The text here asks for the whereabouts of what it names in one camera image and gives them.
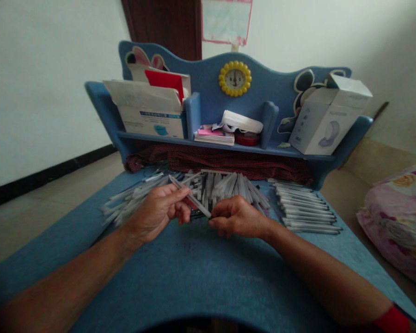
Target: checkered fabric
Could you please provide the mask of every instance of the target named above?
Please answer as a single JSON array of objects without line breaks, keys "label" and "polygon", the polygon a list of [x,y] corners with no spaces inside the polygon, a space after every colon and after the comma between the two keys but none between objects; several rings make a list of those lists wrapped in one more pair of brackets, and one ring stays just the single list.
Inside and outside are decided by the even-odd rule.
[{"label": "checkered fabric", "polygon": [[213,169],[242,173],[253,180],[276,178],[303,185],[313,182],[302,159],[173,144],[153,144],[131,154],[125,169],[134,173],[161,160],[168,160],[172,170],[183,172]]}]

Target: pink floral blanket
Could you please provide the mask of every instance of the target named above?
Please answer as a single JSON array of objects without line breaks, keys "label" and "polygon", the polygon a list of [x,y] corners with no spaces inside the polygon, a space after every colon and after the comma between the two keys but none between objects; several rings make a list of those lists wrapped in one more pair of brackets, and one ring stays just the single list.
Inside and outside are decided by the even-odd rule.
[{"label": "pink floral blanket", "polygon": [[374,184],[357,218],[381,254],[416,282],[416,165]]}]

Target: tiled floor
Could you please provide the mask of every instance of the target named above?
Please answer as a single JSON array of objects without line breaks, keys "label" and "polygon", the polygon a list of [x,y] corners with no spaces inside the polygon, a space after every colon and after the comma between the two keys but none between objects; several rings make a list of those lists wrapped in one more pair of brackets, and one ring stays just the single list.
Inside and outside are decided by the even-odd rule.
[{"label": "tiled floor", "polygon": [[0,206],[0,262],[123,171],[114,153]]},{"label": "tiled floor", "polygon": [[[0,262],[42,233],[123,171],[114,153],[0,206]],[[322,194],[416,305],[416,284],[389,264],[360,228],[356,212],[370,186],[352,173],[332,172]]]}]

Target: black baseboard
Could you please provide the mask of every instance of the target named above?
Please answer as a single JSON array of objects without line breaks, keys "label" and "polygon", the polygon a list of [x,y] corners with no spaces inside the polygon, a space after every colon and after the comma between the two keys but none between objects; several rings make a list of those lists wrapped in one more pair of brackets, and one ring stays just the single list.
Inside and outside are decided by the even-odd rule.
[{"label": "black baseboard", "polygon": [[12,183],[0,186],[0,205],[63,177],[68,173],[83,168],[116,151],[117,149],[113,145],[108,145],[30,176],[13,181]]}]

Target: red container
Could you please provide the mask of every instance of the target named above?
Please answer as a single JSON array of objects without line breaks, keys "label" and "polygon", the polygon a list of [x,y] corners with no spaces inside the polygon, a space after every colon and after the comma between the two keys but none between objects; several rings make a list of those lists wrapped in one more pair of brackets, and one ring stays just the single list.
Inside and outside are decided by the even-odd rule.
[{"label": "red container", "polygon": [[241,132],[234,133],[234,141],[242,146],[257,146],[260,142],[260,135],[246,136]]}]

